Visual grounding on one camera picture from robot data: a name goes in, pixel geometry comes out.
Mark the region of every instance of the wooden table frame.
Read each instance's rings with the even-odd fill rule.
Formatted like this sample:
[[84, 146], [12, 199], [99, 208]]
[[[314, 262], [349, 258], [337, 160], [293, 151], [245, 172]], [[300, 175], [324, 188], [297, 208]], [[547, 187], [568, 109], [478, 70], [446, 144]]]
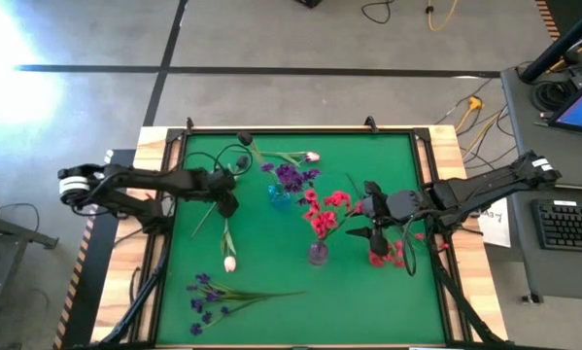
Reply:
[[[171, 169], [181, 157], [184, 127], [177, 129], [175, 127], [143, 127], [140, 133], [133, 166], [145, 169]], [[299, 131], [321, 131], [321, 132], [369, 132], [369, 126], [194, 126], [190, 129], [194, 133], [221, 132], [231, 130], [252, 130], [254, 132], [275, 130], [280, 132], [299, 132]], [[447, 178], [465, 178], [465, 169], [462, 163], [462, 157], [457, 141], [455, 130], [450, 125], [432, 125], [432, 126], [396, 126], [386, 125], [379, 126], [379, 130], [408, 130], [411, 134], [416, 135], [416, 148], [414, 155], [415, 160], [421, 165], [422, 176], [425, 183], [431, 179], [439, 177]], [[156, 196], [155, 191], [128, 189], [127, 193], [137, 198], [146, 198], [147, 196]], [[89, 241], [93, 221], [88, 222], [85, 239], [82, 246]], [[467, 228], [478, 229], [476, 220], [468, 220], [465, 223]], [[129, 234], [139, 228], [139, 224], [134, 219], [120, 221], [115, 239]], [[111, 253], [109, 266], [106, 273], [102, 297], [98, 305], [91, 340], [97, 341], [107, 335], [114, 325], [124, 314], [129, 300], [129, 287], [133, 269], [135, 266], [142, 265], [142, 273], [139, 278], [141, 285], [154, 268], [159, 258], [161, 246], [163, 245], [163, 236], [147, 236], [139, 233], [124, 240]], [[440, 254], [442, 263], [450, 268], [460, 278], [455, 280], [461, 286], [467, 300], [471, 303], [483, 321], [498, 336], [506, 339], [506, 330], [503, 324], [502, 316], [497, 302], [496, 291], [492, 274], [489, 268], [489, 262], [485, 254], [483, 240], [480, 235], [459, 230], [452, 236], [450, 241], [453, 248], [447, 253]], [[61, 336], [64, 335], [68, 327], [68, 312], [76, 302], [77, 286], [80, 283], [78, 271], [81, 272], [85, 260], [85, 254], [80, 254], [75, 267], [73, 281], [69, 288], [69, 296], [66, 300], [64, 312], [58, 326], [57, 337], [55, 338], [54, 348], [72, 344], [62, 344]], [[144, 309], [134, 327], [138, 332], [130, 332], [128, 340], [130, 341], [147, 341], [155, 339], [155, 332], [158, 319], [158, 303], [160, 294], [158, 288], [153, 291], [146, 302]], [[445, 324], [445, 334], [450, 334], [452, 340], [479, 340], [478, 335], [472, 330], [470, 332], [467, 322], [462, 322], [462, 314], [456, 307], [450, 294], [442, 288], [438, 288], [438, 297], [444, 298], [444, 304], [447, 306], [442, 310], [442, 321]]]

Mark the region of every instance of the black keyboard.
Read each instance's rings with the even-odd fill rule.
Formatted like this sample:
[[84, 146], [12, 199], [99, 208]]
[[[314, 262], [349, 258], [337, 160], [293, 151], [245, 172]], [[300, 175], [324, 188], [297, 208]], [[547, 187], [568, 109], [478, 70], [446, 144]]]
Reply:
[[541, 248], [582, 252], [582, 203], [538, 199], [531, 206]]

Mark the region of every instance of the vase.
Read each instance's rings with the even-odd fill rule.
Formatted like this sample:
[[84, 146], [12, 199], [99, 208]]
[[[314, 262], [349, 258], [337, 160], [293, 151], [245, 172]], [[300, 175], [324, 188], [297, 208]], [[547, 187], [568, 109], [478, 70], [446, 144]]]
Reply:
[[274, 208], [285, 209], [291, 206], [291, 194], [284, 190], [282, 184], [269, 185], [269, 201]]
[[310, 250], [308, 251], [308, 262], [311, 264], [322, 265], [327, 262], [328, 256], [329, 249], [327, 249], [327, 245], [322, 239], [319, 239], [310, 245]]

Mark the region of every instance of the purple vase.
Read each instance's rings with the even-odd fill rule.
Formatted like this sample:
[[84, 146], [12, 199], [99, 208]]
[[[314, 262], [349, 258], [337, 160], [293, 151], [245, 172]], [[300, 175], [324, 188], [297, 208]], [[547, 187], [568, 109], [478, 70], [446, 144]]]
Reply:
[[329, 249], [325, 245], [322, 239], [312, 243], [310, 246], [310, 251], [308, 252], [308, 262], [313, 265], [322, 265], [327, 263], [327, 257], [329, 256]]

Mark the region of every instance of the concrete floor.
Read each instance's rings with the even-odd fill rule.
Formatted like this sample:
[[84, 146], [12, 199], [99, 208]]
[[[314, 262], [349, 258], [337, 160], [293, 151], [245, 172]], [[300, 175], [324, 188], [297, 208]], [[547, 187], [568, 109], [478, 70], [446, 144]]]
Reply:
[[[359, 7], [367, 2], [324, 0], [308, 11], [291, 0], [190, 0], [172, 64], [500, 70], [534, 59], [551, 43], [533, 0], [463, 1], [439, 33], [426, 27], [424, 1], [396, 1], [386, 25], [361, 15]], [[158, 65], [177, 5], [178, 0], [0, 2], [0, 184], [10, 184], [0, 185], [0, 205], [34, 203], [41, 231], [60, 237], [55, 251], [32, 245], [26, 252], [12, 306], [0, 313], [0, 344], [51, 347], [84, 228], [84, 220], [59, 203], [56, 171], [102, 162], [106, 150], [133, 148], [156, 78], [11, 72], [10, 65]], [[440, 21], [450, 2], [434, 5]], [[154, 125], [184, 124], [187, 116], [202, 125], [348, 124], [368, 115], [378, 123], [431, 124], [483, 82], [170, 75]], [[481, 118], [505, 103], [499, 81], [478, 95], [486, 104]], [[446, 123], [455, 123], [465, 107]], [[508, 119], [503, 125], [510, 129]], [[472, 136], [463, 136], [462, 145]], [[481, 154], [493, 159], [513, 145], [510, 137], [492, 130]], [[32, 225], [22, 210], [4, 217]], [[523, 265], [496, 250], [490, 257], [512, 340], [582, 348], [582, 300], [547, 298], [540, 307], [521, 305]]]

